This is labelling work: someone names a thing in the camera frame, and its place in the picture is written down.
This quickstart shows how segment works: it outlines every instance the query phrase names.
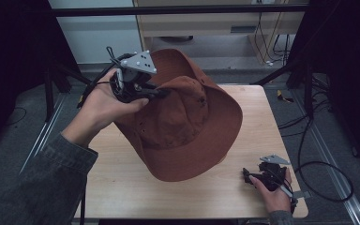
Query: sleeve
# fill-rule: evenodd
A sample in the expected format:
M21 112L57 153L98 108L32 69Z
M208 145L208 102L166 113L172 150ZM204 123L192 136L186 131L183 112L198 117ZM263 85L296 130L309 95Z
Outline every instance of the sleeve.
M0 224L70 224L97 158L58 135L0 196Z
M269 220L271 225L293 225L292 213L288 211L274 211L270 213Z

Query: white wall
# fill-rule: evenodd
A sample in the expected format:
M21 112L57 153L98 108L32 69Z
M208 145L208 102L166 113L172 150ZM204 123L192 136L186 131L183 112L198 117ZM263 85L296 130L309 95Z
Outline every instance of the white wall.
M132 0L49 0L52 8L133 7ZM142 51L135 16L57 18L78 64L109 63L111 46L116 57Z

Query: felt hat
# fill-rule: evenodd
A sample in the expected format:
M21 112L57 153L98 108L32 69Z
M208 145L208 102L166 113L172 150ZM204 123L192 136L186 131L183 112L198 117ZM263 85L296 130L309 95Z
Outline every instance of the felt hat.
M242 124L238 103L186 55L152 52L151 82L170 90L115 122L151 174L162 181L200 175L225 158Z

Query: wrist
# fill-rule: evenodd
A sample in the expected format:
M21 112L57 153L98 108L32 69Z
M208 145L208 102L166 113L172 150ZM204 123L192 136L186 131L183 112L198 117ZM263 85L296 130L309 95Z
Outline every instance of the wrist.
M80 112L62 131L62 135L69 142L87 148L93 138L100 132L93 121L94 120L84 118Z

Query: wooden table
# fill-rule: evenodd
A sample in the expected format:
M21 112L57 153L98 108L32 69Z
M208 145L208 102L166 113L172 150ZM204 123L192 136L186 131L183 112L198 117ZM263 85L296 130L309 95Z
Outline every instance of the wooden table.
M92 141L99 152L88 175L86 218L265 218L263 199L244 182L242 168L258 173L259 157L288 158L264 90L257 85L222 85L240 104L244 120L226 158L208 172L182 182L157 180L128 140L111 126ZM300 187L292 174L292 188ZM308 214L304 200L294 216ZM80 216L78 209L75 218Z

